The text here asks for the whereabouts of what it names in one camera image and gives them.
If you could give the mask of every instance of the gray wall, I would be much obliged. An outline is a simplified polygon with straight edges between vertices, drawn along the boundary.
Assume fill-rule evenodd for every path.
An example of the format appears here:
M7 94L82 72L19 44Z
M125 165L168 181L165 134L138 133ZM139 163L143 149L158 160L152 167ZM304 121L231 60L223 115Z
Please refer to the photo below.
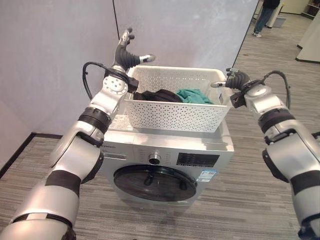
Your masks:
M119 31L136 32L135 53L160 66L233 65L258 0L115 0Z
M83 64L111 65L117 43L112 0L0 0L1 159L26 132L63 134L89 102Z
M0 100L0 169L31 133L21 118Z
M155 54L155 65L223 70L237 56L257 1L115 0L115 8L120 32L134 28L130 51ZM110 66L117 43L112 0L0 0L2 159L30 132L68 129L89 102L83 64ZM90 72L95 93L103 72Z

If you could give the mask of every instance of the washing machine door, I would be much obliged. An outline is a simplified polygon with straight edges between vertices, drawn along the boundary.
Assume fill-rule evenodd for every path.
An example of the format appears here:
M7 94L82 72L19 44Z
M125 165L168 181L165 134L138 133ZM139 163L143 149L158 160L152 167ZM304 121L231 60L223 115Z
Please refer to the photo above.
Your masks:
M122 191L142 199L176 202L196 194L197 182L184 172L165 166L130 165L114 173Z

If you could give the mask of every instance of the perforated basket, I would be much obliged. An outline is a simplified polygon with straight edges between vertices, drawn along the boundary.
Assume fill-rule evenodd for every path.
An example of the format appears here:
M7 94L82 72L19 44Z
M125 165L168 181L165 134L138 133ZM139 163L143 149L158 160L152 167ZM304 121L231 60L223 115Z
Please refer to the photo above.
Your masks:
M230 92L226 88L210 87L212 82L225 81L224 74L217 69L136 66L128 75L139 81L139 93L200 89L214 103L142 101L132 100L131 95L125 101L130 124L135 128L213 133L230 108L227 105Z

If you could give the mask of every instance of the front-loading washing machine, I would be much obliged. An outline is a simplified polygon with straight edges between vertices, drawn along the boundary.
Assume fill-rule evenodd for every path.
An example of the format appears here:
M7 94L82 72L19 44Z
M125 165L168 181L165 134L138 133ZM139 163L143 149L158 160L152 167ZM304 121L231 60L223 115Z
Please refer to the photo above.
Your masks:
M190 206L234 154L225 121L213 132L133 128L118 115L104 136L101 172L122 200Z

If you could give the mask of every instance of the control panel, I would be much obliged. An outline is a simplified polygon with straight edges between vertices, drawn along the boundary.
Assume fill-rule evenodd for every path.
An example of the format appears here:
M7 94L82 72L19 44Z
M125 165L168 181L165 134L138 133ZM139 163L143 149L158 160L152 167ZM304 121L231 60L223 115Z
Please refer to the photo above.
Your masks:
M219 155L213 154L195 154L179 152L176 164L180 166L213 168L218 158Z

